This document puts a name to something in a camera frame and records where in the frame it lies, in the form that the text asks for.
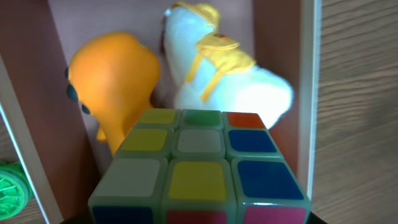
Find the white plush duck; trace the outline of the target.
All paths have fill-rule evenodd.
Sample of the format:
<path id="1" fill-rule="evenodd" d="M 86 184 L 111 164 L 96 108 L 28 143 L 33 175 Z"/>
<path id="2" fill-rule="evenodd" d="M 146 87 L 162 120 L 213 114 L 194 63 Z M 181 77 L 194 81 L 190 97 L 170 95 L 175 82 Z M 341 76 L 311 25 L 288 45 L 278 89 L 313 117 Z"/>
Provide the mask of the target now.
<path id="1" fill-rule="evenodd" d="M 178 109 L 257 113 L 273 127 L 292 106 L 290 83 L 260 67 L 240 43 L 219 31 L 208 3 L 175 2 L 165 11 L 165 57 Z"/>

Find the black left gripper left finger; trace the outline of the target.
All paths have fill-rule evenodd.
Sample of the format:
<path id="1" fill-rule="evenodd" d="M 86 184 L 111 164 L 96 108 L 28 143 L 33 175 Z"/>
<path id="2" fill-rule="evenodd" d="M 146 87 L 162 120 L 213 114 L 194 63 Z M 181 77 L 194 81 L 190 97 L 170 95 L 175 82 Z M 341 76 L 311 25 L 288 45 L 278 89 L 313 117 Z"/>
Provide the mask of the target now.
<path id="1" fill-rule="evenodd" d="M 60 224 L 93 224 L 93 220 L 89 212 L 83 212 L 72 218 L 64 220 Z"/>

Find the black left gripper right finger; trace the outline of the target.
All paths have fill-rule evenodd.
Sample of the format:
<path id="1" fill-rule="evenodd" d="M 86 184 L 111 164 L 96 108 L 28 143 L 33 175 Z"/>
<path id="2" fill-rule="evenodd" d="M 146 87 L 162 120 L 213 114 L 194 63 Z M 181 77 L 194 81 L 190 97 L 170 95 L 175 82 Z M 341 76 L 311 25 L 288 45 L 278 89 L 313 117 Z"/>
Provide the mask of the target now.
<path id="1" fill-rule="evenodd" d="M 307 220 L 307 224 L 327 224 L 327 222 L 322 220 L 320 217 L 315 215 L 313 212 L 310 212 L 310 215 Z"/>

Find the orange dinosaur toy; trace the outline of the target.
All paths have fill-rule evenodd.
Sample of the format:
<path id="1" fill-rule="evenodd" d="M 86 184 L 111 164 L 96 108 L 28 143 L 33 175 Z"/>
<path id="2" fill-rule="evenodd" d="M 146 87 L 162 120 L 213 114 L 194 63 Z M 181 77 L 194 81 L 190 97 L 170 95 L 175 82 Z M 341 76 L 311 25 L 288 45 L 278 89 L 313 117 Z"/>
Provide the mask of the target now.
<path id="1" fill-rule="evenodd" d="M 96 137 L 116 153 L 160 80 L 154 53 L 127 32 L 95 37 L 80 47 L 68 67 L 67 95 L 99 123 Z"/>

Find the multicoloured puzzle cube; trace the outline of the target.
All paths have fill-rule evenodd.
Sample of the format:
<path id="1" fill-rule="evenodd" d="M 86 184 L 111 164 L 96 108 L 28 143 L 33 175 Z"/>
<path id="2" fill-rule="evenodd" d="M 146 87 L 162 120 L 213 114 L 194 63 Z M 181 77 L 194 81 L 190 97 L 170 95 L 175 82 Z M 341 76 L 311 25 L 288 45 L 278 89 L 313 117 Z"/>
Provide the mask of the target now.
<path id="1" fill-rule="evenodd" d="M 146 111 L 91 195 L 95 223 L 306 223 L 311 203 L 256 113 Z"/>

